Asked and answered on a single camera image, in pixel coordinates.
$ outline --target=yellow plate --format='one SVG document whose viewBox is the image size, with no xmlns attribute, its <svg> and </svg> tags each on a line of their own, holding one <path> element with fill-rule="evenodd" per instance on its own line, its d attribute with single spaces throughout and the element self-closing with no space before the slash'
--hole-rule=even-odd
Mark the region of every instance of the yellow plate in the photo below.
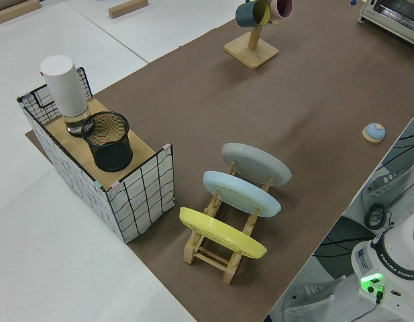
<svg viewBox="0 0 414 322">
<path fill-rule="evenodd" d="M 261 258 L 266 248 L 246 235 L 221 221 L 189 208 L 180 208 L 180 220 L 202 236 L 250 258 Z"/>
</svg>

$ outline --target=metal grid frame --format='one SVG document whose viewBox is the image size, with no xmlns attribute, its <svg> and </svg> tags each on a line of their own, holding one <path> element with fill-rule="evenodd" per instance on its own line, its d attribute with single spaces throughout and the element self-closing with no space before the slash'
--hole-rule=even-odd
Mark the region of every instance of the metal grid frame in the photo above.
<svg viewBox="0 0 414 322">
<path fill-rule="evenodd" d="M 86 98 L 92 97 L 85 70 L 77 72 Z M 17 98 L 47 157 L 68 186 L 125 243 L 144 233 L 174 206 L 174 161 L 167 144 L 106 191 L 44 127 L 60 114 L 47 85 Z"/>
</svg>

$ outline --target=dark green mug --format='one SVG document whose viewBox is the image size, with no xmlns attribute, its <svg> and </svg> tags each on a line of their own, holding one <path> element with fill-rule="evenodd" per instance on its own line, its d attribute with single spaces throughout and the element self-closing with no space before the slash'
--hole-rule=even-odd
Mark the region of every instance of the dark green mug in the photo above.
<svg viewBox="0 0 414 322">
<path fill-rule="evenodd" d="M 241 27 L 266 25 L 271 18 L 271 7 L 267 0 L 246 0 L 236 9 L 235 17 Z"/>
</svg>

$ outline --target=pen holder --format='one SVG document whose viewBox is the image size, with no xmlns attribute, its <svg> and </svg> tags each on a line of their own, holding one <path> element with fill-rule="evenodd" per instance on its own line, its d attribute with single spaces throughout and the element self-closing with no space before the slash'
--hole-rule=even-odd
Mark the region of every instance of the pen holder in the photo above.
<svg viewBox="0 0 414 322">
<path fill-rule="evenodd" d="M 96 113 L 83 123 L 81 132 L 101 170 L 116 172 L 131 163 L 129 123 L 124 116 L 116 112 Z"/>
</svg>

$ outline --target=white container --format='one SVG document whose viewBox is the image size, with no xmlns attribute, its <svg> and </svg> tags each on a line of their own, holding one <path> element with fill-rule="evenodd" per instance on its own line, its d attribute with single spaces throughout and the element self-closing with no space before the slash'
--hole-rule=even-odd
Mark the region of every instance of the white container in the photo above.
<svg viewBox="0 0 414 322">
<path fill-rule="evenodd" d="M 40 71 L 66 129 L 74 136 L 81 136 L 81 126 L 90 113 L 74 62 L 68 56 L 54 55 L 42 61 Z"/>
</svg>

